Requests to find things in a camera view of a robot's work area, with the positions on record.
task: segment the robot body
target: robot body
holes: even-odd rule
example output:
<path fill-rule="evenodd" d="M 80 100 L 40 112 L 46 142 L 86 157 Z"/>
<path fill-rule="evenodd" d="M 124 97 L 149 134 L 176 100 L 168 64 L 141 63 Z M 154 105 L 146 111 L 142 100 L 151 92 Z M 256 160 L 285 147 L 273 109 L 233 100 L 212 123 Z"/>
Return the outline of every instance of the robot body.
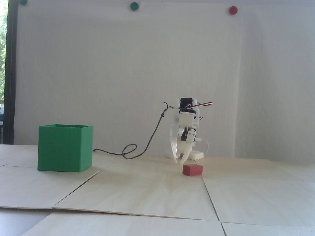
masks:
<path fill-rule="evenodd" d="M 180 164 L 189 158 L 192 160 L 203 158 L 203 153 L 192 151 L 196 145 L 197 128 L 199 127 L 200 111 L 197 100 L 193 98 L 181 98 L 179 100 L 179 112 L 175 114 L 174 123 L 170 129 L 170 143 L 172 152 L 167 157 L 177 162 L 182 157 Z"/>

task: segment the black wire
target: black wire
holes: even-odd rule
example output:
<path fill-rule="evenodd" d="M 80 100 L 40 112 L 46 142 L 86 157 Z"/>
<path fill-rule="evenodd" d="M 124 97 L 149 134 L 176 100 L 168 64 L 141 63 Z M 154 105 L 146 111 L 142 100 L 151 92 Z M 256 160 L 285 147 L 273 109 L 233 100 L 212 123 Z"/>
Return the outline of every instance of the black wire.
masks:
<path fill-rule="evenodd" d="M 151 138 L 150 138 L 148 144 L 146 145 L 146 148 L 144 149 L 144 151 L 143 151 L 141 154 L 139 154 L 139 155 L 137 155 L 137 156 L 134 156 L 134 157 L 129 157 L 129 158 L 125 156 L 126 154 L 129 154 L 129 153 L 131 153 L 131 152 L 133 152 L 133 151 L 135 151 L 135 150 L 137 149 L 138 146 L 137 146 L 137 144 L 135 144 L 135 143 L 128 144 L 128 145 L 123 149 L 123 151 L 122 151 L 121 153 L 107 152 L 107 151 L 105 151 L 105 150 L 98 149 L 98 148 L 95 148 L 93 151 L 95 152 L 96 150 L 99 150 L 99 151 L 102 151 L 102 152 L 106 152 L 106 153 L 108 153 L 108 154 L 123 156 L 125 159 L 133 159 L 133 158 L 136 158 L 136 157 L 138 157 L 138 156 L 143 155 L 143 154 L 146 152 L 146 150 L 148 149 L 148 147 L 149 147 L 149 145 L 150 145 L 150 142 L 151 142 L 151 140 L 152 140 L 152 138 L 153 138 L 155 132 L 157 131 L 158 126 L 160 125 L 160 122 L 161 122 L 162 118 L 164 117 L 164 113 L 165 113 L 169 108 L 171 108 L 171 109 L 179 109 L 179 107 L 172 107 L 172 106 L 168 106 L 167 103 L 165 103 L 165 104 L 166 104 L 167 107 L 166 107 L 166 109 L 162 112 L 161 117 L 160 117 L 160 119 L 159 119 L 159 121 L 158 121 L 158 123 L 157 123 L 157 126 L 155 127 L 155 130 L 154 130 L 153 134 L 151 135 Z M 129 152 L 124 152 L 124 151 L 126 150 L 126 148 L 129 147 L 129 146 L 135 146 L 135 148 L 132 149 L 132 150 L 129 151 Z"/>

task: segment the green box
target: green box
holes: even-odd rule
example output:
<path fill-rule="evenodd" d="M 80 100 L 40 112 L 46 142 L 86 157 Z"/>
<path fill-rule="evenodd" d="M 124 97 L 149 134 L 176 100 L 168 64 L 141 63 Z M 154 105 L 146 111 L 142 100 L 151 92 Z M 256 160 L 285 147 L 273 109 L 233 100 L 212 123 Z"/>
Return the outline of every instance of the green box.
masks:
<path fill-rule="evenodd" d="M 82 172 L 92 165 L 93 126 L 39 127 L 39 171 Z"/>

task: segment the tree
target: tree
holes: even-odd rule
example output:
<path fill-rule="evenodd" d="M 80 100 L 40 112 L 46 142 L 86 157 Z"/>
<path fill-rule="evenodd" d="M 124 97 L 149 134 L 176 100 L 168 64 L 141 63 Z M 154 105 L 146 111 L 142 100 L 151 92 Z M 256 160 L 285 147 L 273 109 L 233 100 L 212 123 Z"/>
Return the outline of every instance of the tree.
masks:
<path fill-rule="evenodd" d="M 0 0 L 0 99 L 4 99 L 5 49 L 7 40 L 8 0 Z"/>

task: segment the white backdrop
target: white backdrop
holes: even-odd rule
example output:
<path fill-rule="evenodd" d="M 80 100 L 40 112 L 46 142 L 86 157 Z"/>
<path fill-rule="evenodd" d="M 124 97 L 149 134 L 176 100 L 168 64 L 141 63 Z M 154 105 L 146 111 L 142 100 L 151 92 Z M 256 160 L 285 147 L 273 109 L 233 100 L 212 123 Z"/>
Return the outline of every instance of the white backdrop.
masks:
<path fill-rule="evenodd" d="M 230 16 L 230 6 L 29 1 L 19 8 L 15 143 L 37 144 L 40 125 L 88 124 L 95 148 L 140 152 L 162 102 L 192 97 L 214 103 L 198 130 L 209 156 L 315 161 L 314 8 L 238 5 Z M 173 112 L 150 153 L 168 148 Z"/>
<path fill-rule="evenodd" d="M 234 155 L 241 15 L 229 5 L 65 4 L 19 8 L 15 143 L 37 144 L 38 126 L 94 126 L 94 147 L 142 151 L 167 102 L 212 101 L 198 136 L 209 155 Z M 169 147 L 168 111 L 149 148 Z"/>
<path fill-rule="evenodd" d="M 236 157 L 315 161 L 314 8 L 246 7 Z"/>

